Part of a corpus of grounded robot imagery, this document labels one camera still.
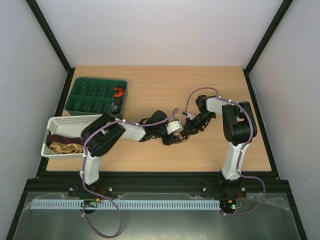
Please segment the paisley patterned necktie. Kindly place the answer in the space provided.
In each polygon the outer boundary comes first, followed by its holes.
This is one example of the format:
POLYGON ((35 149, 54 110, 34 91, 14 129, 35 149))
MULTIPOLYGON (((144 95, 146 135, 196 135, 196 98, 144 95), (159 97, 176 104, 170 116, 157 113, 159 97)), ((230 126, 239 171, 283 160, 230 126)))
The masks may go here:
POLYGON ((174 144, 184 143, 189 138, 188 136, 183 136, 182 132, 174 132, 173 137, 174 137, 174 144))

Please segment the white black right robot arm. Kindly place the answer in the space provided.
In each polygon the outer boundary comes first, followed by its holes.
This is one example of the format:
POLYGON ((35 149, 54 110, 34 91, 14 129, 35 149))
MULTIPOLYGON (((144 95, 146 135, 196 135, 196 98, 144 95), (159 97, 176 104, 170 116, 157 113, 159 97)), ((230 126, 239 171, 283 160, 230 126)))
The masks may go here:
POLYGON ((200 95, 195 101, 199 114, 190 120, 194 132, 204 131, 211 119, 222 116, 223 134, 228 142, 226 160, 221 169, 224 180, 218 191, 229 196, 236 189, 233 180, 241 177, 241 168, 247 148, 258 133, 251 105, 248 101, 235 102, 220 96, 200 95))

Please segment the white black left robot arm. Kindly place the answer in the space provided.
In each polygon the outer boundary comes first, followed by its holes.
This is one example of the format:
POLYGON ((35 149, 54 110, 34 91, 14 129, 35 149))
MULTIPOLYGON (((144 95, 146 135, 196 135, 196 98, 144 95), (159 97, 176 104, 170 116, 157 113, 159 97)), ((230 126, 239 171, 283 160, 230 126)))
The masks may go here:
POLYGON ((104 113, 94 122, 84 128, 80 134, 84 160, 80 177, 86 185, 91 185, 99 179, 99 170, 103 157, 120 139, 130 139, 136 142, 146 142, 151 139, 161 139, 166 146, 179 144, 196 132, 192 130, 192 120, 188 115, 185 124, 172 115, 167 116, 157 110, 151 117, 139 122, 129 122, 104 113))

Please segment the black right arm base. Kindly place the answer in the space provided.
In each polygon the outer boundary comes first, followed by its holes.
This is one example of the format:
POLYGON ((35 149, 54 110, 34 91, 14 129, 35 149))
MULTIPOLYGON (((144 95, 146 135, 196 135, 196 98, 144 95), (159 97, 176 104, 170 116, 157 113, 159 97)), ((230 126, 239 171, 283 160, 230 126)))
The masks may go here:
POLYGON ((246 197, 243 179, 226 180, 222 175, 201 184, 202 195, 215 199, 235 199, 246 197))

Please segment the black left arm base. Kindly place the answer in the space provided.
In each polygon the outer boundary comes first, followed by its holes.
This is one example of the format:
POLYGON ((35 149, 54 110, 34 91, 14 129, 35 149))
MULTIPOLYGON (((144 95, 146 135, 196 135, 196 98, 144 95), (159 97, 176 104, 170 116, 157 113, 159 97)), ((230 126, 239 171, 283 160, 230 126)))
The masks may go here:
MULTIPOLYGON (((106 197, 111 197, 114 190, 114 184, 111 181, 98 180, 91 185, 86 184, 85 186, 91 192, 95 192, 95 193, 104 195, 106 197)), ((68 187, 69 187, 69 191, 68 191, 69 197, 78 197, 81 199, 97 197, 97 195, 94 195, 88 192, 87 190, 85 190, 81 179, 70 181, 68 183, 68 187)))

